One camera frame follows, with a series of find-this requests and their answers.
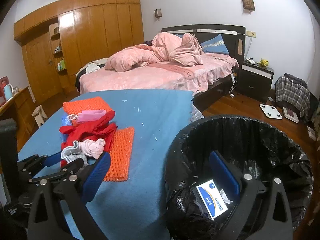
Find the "orange mesh mat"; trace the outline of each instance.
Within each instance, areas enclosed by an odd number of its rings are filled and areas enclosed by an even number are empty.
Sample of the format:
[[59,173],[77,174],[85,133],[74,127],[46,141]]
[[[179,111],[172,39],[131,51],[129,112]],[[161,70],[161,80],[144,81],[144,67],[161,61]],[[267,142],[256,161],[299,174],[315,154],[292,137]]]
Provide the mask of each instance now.
[[89,98],[73,102],[64,102],[62,104],[63,110],[67,114],[79,114],[82,110],[105,110],[109,112],[112,108],[101,98]]
[[134,128],[117,130],[110,149],[111,166],[104,181],[126,181],[129,174]]

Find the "blue table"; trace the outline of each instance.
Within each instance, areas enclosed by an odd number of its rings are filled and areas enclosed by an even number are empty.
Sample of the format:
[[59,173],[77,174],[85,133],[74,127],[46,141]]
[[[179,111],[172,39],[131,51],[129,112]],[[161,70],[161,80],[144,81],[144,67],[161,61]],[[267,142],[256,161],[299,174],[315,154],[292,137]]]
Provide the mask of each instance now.
[[[164,167],[167,150],[176,134],[191,118],[191,91],[114,90],[81,95],[74,100],[102,97],[116,116],[119,129],[135,128],[129,179],[102,182],[87,203],[92,217],[109,240],[168,240],[165,226]],[[19,152],[19,160],[33,154],[60,151],[62,109],[36,131]],[[37,176],[54,173],[60,165],[46,167]],[[74,237],[82,239],[66,204],[62,204]]]

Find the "black trash bag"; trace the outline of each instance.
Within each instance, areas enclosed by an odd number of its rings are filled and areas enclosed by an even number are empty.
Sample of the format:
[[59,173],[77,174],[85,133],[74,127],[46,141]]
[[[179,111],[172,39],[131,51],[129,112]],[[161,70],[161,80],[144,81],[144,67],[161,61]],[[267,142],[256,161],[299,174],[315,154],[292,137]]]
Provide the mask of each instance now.
[[313,190],[307,155],[285,133],[267,123],[237,115],[216,115],[186,126],[170,146],[165,169],[166,221],[174,239],[214,239],[223,225],[221,220],[201,214],[191,190],[214,180],[209,167],[213,150],[256,179],[271,181],[279,177],[289,200],[293,229],[298,227]]

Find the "red cloth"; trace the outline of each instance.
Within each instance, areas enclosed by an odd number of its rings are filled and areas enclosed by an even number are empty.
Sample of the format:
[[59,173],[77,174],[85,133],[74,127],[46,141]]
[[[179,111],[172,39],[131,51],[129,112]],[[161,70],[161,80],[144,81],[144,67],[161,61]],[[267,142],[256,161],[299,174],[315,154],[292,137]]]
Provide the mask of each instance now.
[[115,115],[115,111],[111,110],[99,120],[84,122],[78,126],[66,125],[60,127],[59,131],[61,133],[68,134],[67,141],[61,143],[61,150],[67,146],[73,146],[73,141],[81,142],[86,139],[96,141],[102,138],[106,142],[104,151],[109,152],[113,136],[117,129],[116,124],[109,124],[109,121],[114,118]]

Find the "wooden stool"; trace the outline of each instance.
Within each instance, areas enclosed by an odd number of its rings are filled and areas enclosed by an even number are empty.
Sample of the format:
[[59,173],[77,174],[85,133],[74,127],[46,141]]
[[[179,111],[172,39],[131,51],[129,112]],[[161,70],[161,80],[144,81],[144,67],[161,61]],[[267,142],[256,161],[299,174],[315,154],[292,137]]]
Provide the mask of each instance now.
[[32,113],[32,116],[35,118],[37,125],[40,127],[41,124],[44,124],[44,120],[48,119],[47,115],[45,114],[45,112],[42,109],[42,105],[39,105]]

